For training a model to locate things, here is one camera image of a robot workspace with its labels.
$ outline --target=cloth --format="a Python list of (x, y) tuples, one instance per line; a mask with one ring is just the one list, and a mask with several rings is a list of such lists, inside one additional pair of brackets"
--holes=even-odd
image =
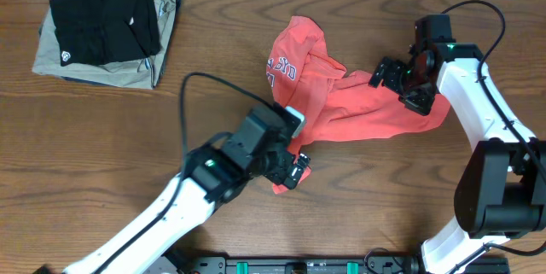
[(103, 65), (156, 55), (154, 0), (49, 0), (61, 66)]
[[(273, 43), (266, 76), (275, 101), (300, 111), (307, 119), (288, 151), (297, 154), (314, 141), (355, 141), (422, 132), (442, 124), (450, 103), (436, 95), (428, 116), (404, 107), (385, 87), (368, 85), (370, 73), (346, 68), (328, 56), (324, 33), (311, 19), (294, 16)], [(307, 168), (301, 180), (311, 173)], [(276, 194), (286, 191), (274, 185)]]
[(62, 67), (59, 44), (55, 37), (55, 24), (48, 11), (44, 18), (41, 36), (32, 71), (74, 81), (91, 82), (97, 85), (113, 85), (153, 89), (163, 73), (166, 51), (174, 27), (177, 0), (154, 0), (160, 33), (160, 52), (148, 58), (134, 61), (111, 62), (92, 66), (73, 63)]

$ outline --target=cable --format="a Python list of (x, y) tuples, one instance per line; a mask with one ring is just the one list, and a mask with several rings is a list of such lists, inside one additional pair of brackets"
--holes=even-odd
[(486, 251), (488, 251), (489, 248), (485, 246), (482, 246), (481, 248), (478, 248), (477, 251), (473, 252), (470, 256), (468, 256), (465, 260), (463, 260), (460, 264), (455, 264), (455, 267), (453, 267), (453, 269), (451, 269), (451, 271), (449, 271), (448, 274), (455, 274), (457, 273), (457, 271), (461, 270), (461, 268), (463, 266), (466, 266), (467, 264), (471, 263), (472, 261), (474, 261), (476, 258), (478, 258), (481, 254), (485, 253)]
[[(239, 87), (237, 85), (234, 85), (234, 84), (232, 84), (232, 83), (230, 83), (230, 82), (228, 82), (228, 81), (226, 81), (224, 79), (215, 77), (215, 76), (213, 76), (211, 74), (208, 74), (208, 73), (194, 72), (194, 73), (189, 73), (188, 75), (186, 75), (184, 77), (183, 82), (182, 82), (182, 87), (180, 88), (180, 123), (181, 123), (181, 127), (182, 127), (182, 156), (183, 156), (183, 159), (182, 159), (181, 171), (176, 176), (176, 177), (178, 177), (177, 187), (175, 188), (174, 193), (172, 193), (172, 197), (169, 200), (169, 202), (167, 202), (165, 208), (163, 208), (163, 210), (161, 210), (161, 212), (158, 213), (157, 216), (154, 219), (152, 219), (151, 222), (149, 222), (146, 226), (144, 226), (144, 228), (142, 228), (140, 231), (138, 231), (138, 233), (136, 233), (131, 239), (129, 239), (129, 241), (127, 241), (124, 245), (122, 245), (120, 248), (118, 248), (118, 250), (115, 251), (115, 253), (113, 253), (106, 261), (104, 261), (104, 263), (94, 271), (95, 274), (100, 274), (104, 270), (106, 270), (108, 268), (108, 266), (116, 258), (118, 258), (130, 245), (132, 245), (136, 240), (138, 240), (138, 238), (140, 238), (144, 233), (146, 233), (148, 230), (150, 230), (150, 228), (152, 228), (157, 222), (159, 222), (166, 215), (166, 213), (169, 211), (172, 204), (177, 199), (178, 194), (180, 193), (180, 189), (182, 188), (183, 180), (188, 176), (187, 175), (188, 171), (186, 171), (186, 168), (185, 168), (185, 165), (184, 165), (184, 162), (186, 160), (186, 155), (188, 154), (188, 137), (186, 135), (186, 132), (187, 132), (186, 131), (186, 115), (185, 115), (185, 112), (184, 112), (184, 94), (186, 92), (186, 85), (187, 85), (187, 83), (189, 81), (189, 78), (191, 78), (193, 76), (201, 76), (201, 77), (206, 77), (206, 78), (209, 78), (209, 79), (213, 79), (213, 80), (215, 80), (217, 82), (222, 83), (223, 85), (227, 85), (227, 86), (231, 87), (232, 89), (239, 91), (243, 95), (249, 96), (249, 97), (251, 97), (252, 99), (254, 99), (256, 101), (263, 103), (268, 108), (273, 109), (273, 107), (266, 100), (260, 98), (257, 95), (254, 95), (252, 92), (250, 92), (248, 90), (243, 90), (241, 87)], [(215, 143), (217, 140), (219, 140), (219, 139), (221, 139), (223, 137), (226, 137), (229, 134), (231, 134), (231, 133), (229, 133), (229, 132), (219, 132), (214, 137), (212, 137), (207, 143), (209, 143), (209, 144), (210, 143)]]
[[(368, 271), (370, 271), (372, 274), (379, 274), (377, 273), (376, 271), (372, 270), (369, 265), (368, 265), (368, 256), (373, 253), (374, 251), (377, 251), (377, 250), (382, 250), (384, 252), (387, 252), (387, 253), (390, 253), (390, 251), (386, 248), (372, 248), (367, 254), (366, 256), (364, 256), (364, 266), (366, 267), (366, 269), (368, 269)], [(396, 258), (394, 256), (391, 256), (392, 258), (392, 261), (394, 261), (394, 263), (396, 265), (398, 265), (400, 267), (400, 271), (397, 271), (397, 272), (394, 272), (393, 274), (401, 274), (401, 273), (404, 273), (404, 267), (402, 266), (402, 264), (400, 264), (400, 262), (398, 262), (398, 260), (396, 260)]]
[(468, 256), (465, 260), (463, 260), (461, 264), (456, 264), (455, 267), (451, 269), (449, 274), (457, 273), (457, 271), (459, 271), (463, 266), (468, 265), (469, 263), (474, 261), (482, 253), (489, 252), (491, 248), (500, 249), (506, 253), (515, 254), (518, 256), (532, 257), (532, 256), (537, 256), (539, 254), (542, 254), (546, 251), (546, 242), (544, 242), (543, 245), (541, 245), (539, 248), (533, 249), (532, 251), (521, 251), (519, 249), (507, 248), (503, 245), (499, 245), (495, 243), (484, 243), (484, 245), (481, 246), (477, 251), (475, 251), (470, 256)]
[(516, 254), (518, 256), (524, 256), (524, 257), (537, 256), (546, 251), (546, 242), (544, 242), (543, 245), (540, 246), (540, 248), (533, 249), (532, 251), (520, 251), (519, 249), (507, 248), (503, 245), (498, 245), (494, 243), (486, 243), (485, 246), (487, 246), (488, 248), (500, 249), (506, 253)]
[(462, 6), (462, 5), (471, 4), (471, 3), (482, 4), (482, 5), (487, 6), (490, 9), (493, 9), (495, 11), (495, 13), (497, 13), (499, 18), (501, 19), (501, 23), (502, 23), (501, 33), (499, 34), (497, 40), (495, 40), (495, 43), (489, 48), (489, 50), (487, 50), (487, 53), (485, 53), (484, 57), (482, 57), (481, 60), (479, 61), (478, 69), (476, 71), (477, 74), (478, 74), (478, 82), (481, 85), (482, 89), (484, 90), (485, 95), (487, 96), (487, 98), (491, 102), (491, 105), (495, 108), (495, 110), (497, 111), (499, 116), (501, 116), (501, 119), (504, 122), (507, 129), (509, 129), (510, 132), (512, 132), (512, 134), (514, 134), (514, 136), (518, 139), (518, 141), (520, 141), (521, 146), (529, 154), (529, 157), (531, 158), (532, 163), (535, 165), (535, 167), (537, 168), (538, 173), (540, 174), (541, 178), (546, 183), (546, 170), (544, 169), (544, 166), (540, 163), (540, 160), (537, 158), (534, 151), (532, 151), (531, 147), (526, 142), (526, 140), (520, 135), (519, 132), (517, 132), (517, 130), (515, 130), (513, 122), (508, 119), (506, 114), (502, 111), (501, 107), (498, 106), (497, 102), (495, 101), (495, 98), (493, 98), (493, 95), (491, 94), (491, 92), (487, 88), (487, 85), (485, 85), (485, 79), (487, 77), (484, 77), (483, 73), (482, 73), (482, 67), (484, 66), (485, 60), (487, 59), (487, 57), (489, 57), (491, 52), (496, 48), (498, 43), (501, 42), (502, 37), (504, 36), (504, 31), (506, 30), (506, 21), (504, 20), (504, 14), (502, 13), (502, 11), (497, 6), (495, 6), (495, 5), (493, 5), (493, 4), (489, 3), (489, 2), (486, 2), (486, 1), (482, 1), (482, 0), (468, 0), (468, 1), (457, 3), (457, 4), (453, 5), (453, 6), (450, 6), (446, 10), (444, 10), (442, 12), (442, 14), (446, 14), (449, 11), (451, 11), (452, 9), (456, 9), (456, 8)]

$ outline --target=wood grain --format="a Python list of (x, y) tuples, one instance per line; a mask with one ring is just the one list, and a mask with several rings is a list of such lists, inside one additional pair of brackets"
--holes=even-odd
[[(291, 15), (324, 30), (349, 71), (405, 57), (413, 22), (463, 0), (184, 0), (157, 90), (64, 82), (31, 73), (48, 0), (0, 0), (0, 273), (57, 270), (100, 247), (163, 190), (180, 163), (177, 95), (191, 71), (214, 73), (271, 99), (264, 70)], [(488, 0), (504, 10), (505, 39), (488, 61), (515, 113), (546, 138), (546, 0)], [(483, 50), (499, 32), (477, 6), (453, 12), (455, 37)], [(253, 105), (195, 79), (190, 147), (234, 129)], [(178, 245), (233, 256), (364, 255), (415, 249), (453, 215), (470, 149), (451, 111), (436, 130), (387, 140), (313, 143), (313, 174), (276, 196), (252, 181)], [(511, 242), (535, 248), (543, 234)], [(546, 255), (509, 256), (515, 273), (546, 272)]]

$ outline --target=folded black garment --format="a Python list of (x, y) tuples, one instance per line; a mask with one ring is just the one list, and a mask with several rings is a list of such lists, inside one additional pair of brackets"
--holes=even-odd
[(49, 0), (61, 66), (132, 61), (160, 51), (154, 0)]

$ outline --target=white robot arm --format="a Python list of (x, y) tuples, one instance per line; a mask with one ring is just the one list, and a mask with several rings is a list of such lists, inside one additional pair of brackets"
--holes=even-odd
[[(438, 91), (444, 95), (455, 110), (461, 121), (462, 128), (467, 133), (472, 151), (479, 141), (489, 141), (498, 138), (505, 143), (517, 143), (518, 139), (507, 130), (498, 112), (484, 93), (478, 81), (478, 64), (475, 58), (455, 59), (445, 62), (438, 76)], [(482, 73), (487, 79), (485, 83), (495, 101), (510, 120), (514, 122), (514, 128), (527, 142), (531, 141), (534, 134), (527, 129), (515, 117), (507, 103), (493, 84), (487, 65), (482, 67)], [(421, 245), (421, 255), (425, 268), (430, 273), (448, 273), (455, 265), (460, 265), (472, 253), (479, 251), (486, 243), (503, 244), (510, 239), (505, 235), (483, 236), (473, 239), (461, 228), (456, 217), (433, 238), (426, 240)], [(457, 273), (463, 273), (465, 266), (461, 266)]]
[[(485, 56), (475, 44), (459, 44), (451, 36), (450, 17), (445, 13), (467, 3), (484, 4), (501, 18), (501, 36)], [(508, 250), (500, 244), (546, 225), (546, 172), (538, 160), (540, 153), (546, 154), (546, 144), (516, 118), (485, 64), (504, 34), (504, 24), (499, 9), (479, 0), (428, 15), (415, 23), (409, 64), (386, 57), (370, 81), (377, 87), (384, 79), (382, 85), (397, 92), (400, 101), (419, 114), (430, 112), (436, 93), (444, 95), (473, 151), (456, 189), (456, 216), (421, 245), (421, 272), (462, 273), (489, 248)], [(507, 184), (508, 172), (522, 176), (521, 181)]]
[[(192, 73), (183, 85), (191, 75), (209, 77)], [(286, 148), (303, 125), (304, 115), (291, 107), (275, 104), (253, 108), (236, 133), (217, 134), (185, 155), (182, 171), (143, 213), (63, 273), (143, 273), (176, 240), (237, 197), (250, 179), (262, 175), (274, 184), (294, 189), (310, 160), (304, 154), (290, 154)], [(221, 148), (213, 147), (224, 137)]]

